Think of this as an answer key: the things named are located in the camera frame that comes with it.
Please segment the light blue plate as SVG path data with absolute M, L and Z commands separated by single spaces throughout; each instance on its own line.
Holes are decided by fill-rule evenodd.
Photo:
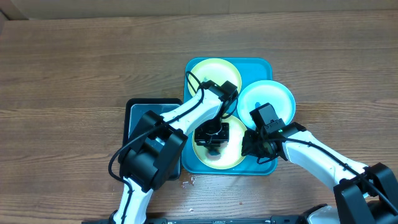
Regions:
M 249 114 L 255 108 L 270 103 L 279 118 L 289 124 L 295 115 L 295 98 L 292 92 L 283 84 L 273 80 L 260 80 L 243 89 L 238 99 L 238 116 L 250 129 L 256 125 Z

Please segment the orange green scrub sponge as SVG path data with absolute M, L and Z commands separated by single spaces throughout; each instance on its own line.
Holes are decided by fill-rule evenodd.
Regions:
M 218 152 L 218 151 L 208 151 L 208 152 L 207 152 L 207 157 L 208 157 L 210 160 L 218 160 L 218 159 L 220 159 L 220 157 L 221 157 L 221 153 Z

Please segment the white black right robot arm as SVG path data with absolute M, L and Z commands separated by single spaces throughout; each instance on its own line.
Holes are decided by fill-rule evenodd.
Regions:
M 397 179 L 382 163 L 367 166 L 317 140 L 298 123 L 268 124 L 244 133 L 242 154 L 258 164 L 277 157 L 296 164 L 327 186 L 336 207 L 317 205 L 297 223 L 397 223 Z

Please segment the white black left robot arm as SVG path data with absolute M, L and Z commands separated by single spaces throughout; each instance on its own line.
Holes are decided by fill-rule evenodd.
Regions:
M 144 223 L 149 200 L 174 171 L 188 135 L 205 127 L 210 139 L 217 139 L 223 129 L 221 117 L 237 97 L 237 87 L 231 82 L 207 81 L 178 108 L 162 114 L 145 112 L 127 143 L 111 158 L 120 165 L 119 174 L 111 177 L 122 182 L 124 189 L 109 223 Z

